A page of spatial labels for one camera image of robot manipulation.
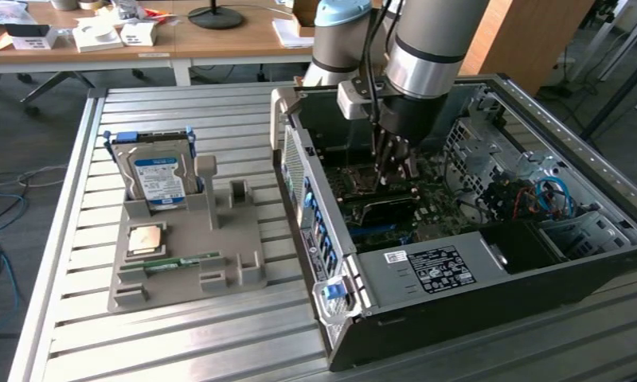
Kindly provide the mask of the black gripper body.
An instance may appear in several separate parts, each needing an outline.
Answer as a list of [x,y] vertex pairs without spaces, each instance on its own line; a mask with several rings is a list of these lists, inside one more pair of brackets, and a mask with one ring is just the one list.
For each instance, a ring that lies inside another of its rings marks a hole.
[[400,137],[409,144],[418,144],[430,133],[446,103],[446,96],[417,99],[404,95],[384,98],[378,125],[385,137]]

